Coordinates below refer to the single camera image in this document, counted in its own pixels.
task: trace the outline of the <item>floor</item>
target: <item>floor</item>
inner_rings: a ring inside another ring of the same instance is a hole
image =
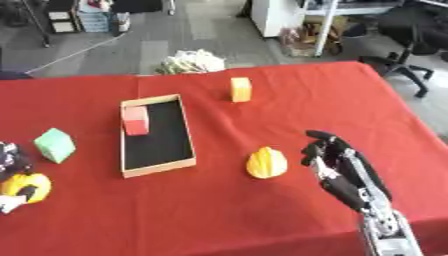
[[[345,39],[338,56],[285,57],[276,40],[263,40],[248,19],[236,19],[245,0],[178,0],[175,16],[166,12],[132,15],[131,31],[117,40],[107,33],[52,36],[52,47],[40,47],[33,28],[0,25],[4,68],[32,71],[35,77],[90,74],[154,74],[154,68],[177,50],[205,49],[226,59],[228,68],[355,60],[360,55],[384,56],[400,50],[388,38],[369,35]],[[92,50],[86,48],[98,46]],[[54,65],[45,66],[55,60]],[[424,99],[413,97],[417,87],[399,76],[388,81],[409,107],[441,138],[448,138],[448,63],[439,56],[413,57],[411,62],[436,70]]]

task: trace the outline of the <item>white table leg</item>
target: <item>white table leg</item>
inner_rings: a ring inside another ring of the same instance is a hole
[[[322,24],[322,28],[319,32],[319,38],[317,39],[317,44],[315,47],[314,56],[319,57],[327,42],[328,34],[330,33],[331,25],[333,24],[333,18],[338,8],[339,0],[331,0],[330,6],[328,7],[327,14],[325,15],[325,20]]]

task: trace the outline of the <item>chair leg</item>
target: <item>chair leg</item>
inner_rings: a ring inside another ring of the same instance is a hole
[[[431,70],[429,68],[424,68],[424,67],[419,67],[419,66],[414,66],[414,65],[409,65],[409,68],[411,70],[415,70],[415,71],[426,72],[425,75],[423,76],[423,79],[425,79],[425,80],[431,79],[432,75],[434,74],[434,70]]]
[[[397,64],[388,66],[388,68],[384,72],[382,72],[380,75],[382,77],[386,77],[392,73],[398,72],[398,69],[400,69],[401,67],[402,67],[402,65],[397,65]]]
[[[391,59],[381,58],[377,56],[361,56],[358,59],[359,62],[362,63],[378,63],[383,65],[393,65],[395,64],[395,61]]]
[[[426,87],[426,85],[420,80],[420,78],[418,78],[418,76],[414,74],[414,72],[410,68],[401,66],[396,71],[411,79],[420,88],[417,94],[415,94],[415,97],[423,98],[426,93],[428,93],[428,88]]]

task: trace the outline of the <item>tray rim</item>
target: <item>tray rim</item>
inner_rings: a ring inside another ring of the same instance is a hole
[[[173,169],[179,169],[179,168],[190,167],[190,166],[196,165],[196,152],[194,150],[193,140],[191,138],[191,133],[190,133],[190,127],[188,125],[187,115],[185,114],[185,108],[184,108],[184,104],[182,102],[182,98],[181,98],[180,94],[170,94],[170,95],[122,101],[120,104],[120,114],[123,111],[123,108],[125,108],[125,107],[146,106],[146,105],[165,103],[165,102],[171,102],[171,101],[179,101],[180,109],[182,112],[182,118],[185,123],[185,128],[187,130],[187,136],[188,136],[188,140],[189,140],[188,144],[190,145],[192,157],[187,158],[187,159],[157,164],[157,165],[149,165],[149,166],[139,167],[139,168],[134,168],[134,169],[126,169],[125,168],[126,153],[124,150],[126,136],[125,136],[125,132],[124,132],[124,127],[122,124],[120,124],[120,170],[121,170],[121,173],[123,174],[124,178],[142,176],[142,175],[146,175],[146,174],[169,171],[169,170],[173,170]]]

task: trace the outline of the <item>white cabinet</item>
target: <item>white cabinet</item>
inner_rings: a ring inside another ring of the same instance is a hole
[[[263,37],[276,37],[284,27],[300,26],[305,9],[297,0],[253,0],[251,17]]]

